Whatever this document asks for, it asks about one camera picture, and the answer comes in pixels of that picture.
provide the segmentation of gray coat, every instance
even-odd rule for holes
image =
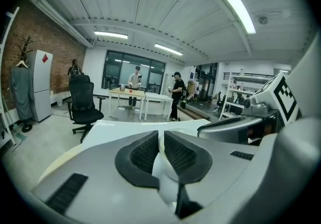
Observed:
[[[10,90],[19,120],[30,119],[32,117],[30,100],[35,99],[30,69],[24,67],[13,67],[11,69]]]

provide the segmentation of floor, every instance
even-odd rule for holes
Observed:
[[[217,122],[220,117],[220,113],[218,113],[217,109],[215,109],[218,107],[216,104],[211,104],[205,101],[192,101],[189,103],[189,105],[201,111],[204,111],[208,115],[211,115],[211,122]]]
[[[99,99],[94,98],[96,108],[99,107]],[[162,116],[163,104],[149,102],[147,122],[165,122],[165,115]],[[127,100],[112,100],[112,117],[109,117],[108,99],[103,100],[103,120],[122,122],[143,122],[139,118],[139,109],[129,109]],[[179,113],[181,121],[191,120],[184,113]],[[28,133],[22,133],[23,124],[19,125],[18,132],[27,136],[25,140],[15,137],[16,146],[8,142],[1,148],[2,163],[7,170],[13,183],[23,190],[33,189],[42,173],[60,155],[80,144],[82,133],[73,134],[72,129],[76,125],[69,119],[67,104],[53,106],[52,115],[40,123],[31,122],[33,129]]]

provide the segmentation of red sticker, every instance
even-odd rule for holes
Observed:
[[[43,63],[45,63],[48,60],[47,55],[45,54],[44,57],[42,58]]]

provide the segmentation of ceiling light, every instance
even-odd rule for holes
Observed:
[[[162,45],[159,45],[159,44],[155,44],[155,47],[161,48],[161,49],[166,50],[166,51],[169,51],[169,52],[171,52],[171,53],[175,53],[175,54],[180,55],[180,56],[183,55],[183,54],[180,53],[180,52],[174,51],[174,50],[172,50],[172,49],[170,49],[170,48],[167,48],[167,47],[162,46]]]
[[[100,32],[100,31],[94,31],[94,33],[98,36],[119,37],[119,38],[124,38],[124,39],[128,38],[128,35],[122,35],[122,34],[117,34],[117,33]]]
[[[236,14],[239,16],[241,22],[243,23],[246,29],[246,32],[248,34],[255,34],[256,33],[255,27],[242,1],[241,0],[227,0],[227,1],[230,3],[230,5],[233,7]]]

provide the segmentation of black shirt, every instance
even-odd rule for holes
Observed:
[[[184,86],[185,86],[184,81],[182,79],[177,80],[174,84],[173,90],[178,89],[179,87],[183,88]],[[172,93],[172,98],[174,100],[173,102],[178,101],[179,99],[181,99],[181,97],[182,97],[182,92]]]

